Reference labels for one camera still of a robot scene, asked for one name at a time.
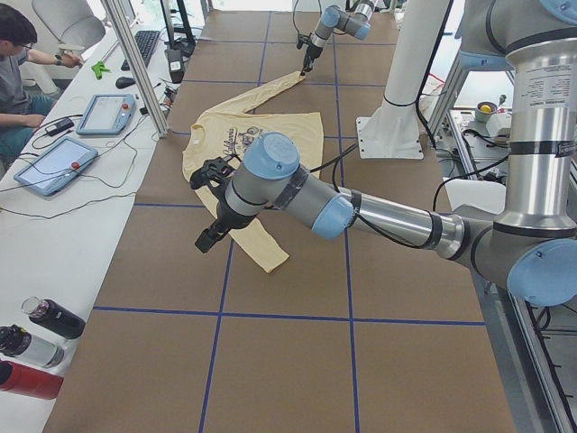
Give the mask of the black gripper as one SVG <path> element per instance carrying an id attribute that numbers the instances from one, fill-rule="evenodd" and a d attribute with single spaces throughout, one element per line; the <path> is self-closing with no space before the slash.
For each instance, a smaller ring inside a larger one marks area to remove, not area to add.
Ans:
<path id="1" fill-rule="evenodd" d="M 322 48 L 310 42 L 307 44 L 307 50 L 303 59 L 303 67 L 300 71 L 300 76 L 305 76 L 306 73 L 313 69 L 314 61 L 321 55 Z"/>
<path id="2" fill-rule="evenodd" d="M 216 214 L 215 222 L 204 229 L 195 241 L 195 247 L 201 253 L 207 253 L 214 246 L 215 238 L 223 238 L 233 229 L 243 229 L 255 218 L 237 213 L 226 202 L 217 204 Z"/>

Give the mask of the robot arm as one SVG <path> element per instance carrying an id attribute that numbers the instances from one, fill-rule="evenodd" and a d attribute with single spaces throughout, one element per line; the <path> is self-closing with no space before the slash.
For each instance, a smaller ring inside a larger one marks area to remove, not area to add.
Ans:
<path id="1" fill-rule="evenodd" d="M 188 175 L 208 187 L 216 218 L 198 237 L 207 252 L 244 230 L 267 206 L 333 239 L 347 229 L 380 235 L 459 263 L 528 303 L 560 305 L 576 294 L 576 224 L 567 213 L 576 152 L 576 4 L 573 1 L 469 1 L 462 56 L 472 69 L 514 71 L 512 125 L 505 157 L 504 208 L 473 198 L 438 211 L 426 197 L 443 186 L 413 162 L 367 162 L 354 170 L 368 192 L 317 179 L 286 135 L 266 133 L 240 166 L 205 161 Z"/>
<path id="2" fill-rule="evenodd" d="M 314 62 L 322 54 L 325 44 L 334 33 L 340 31 L 357 40 L 364 40 L 370 29 L 370 19 L 375 10 L 375 2 L 357 1 L 351 13 L 338 5 L 330 5 L 320 14 L 316 28 L 309 34 L 298 32 L 297 48 L 307 46 L 300 75 L 304 77 L 313 68 Z"/>

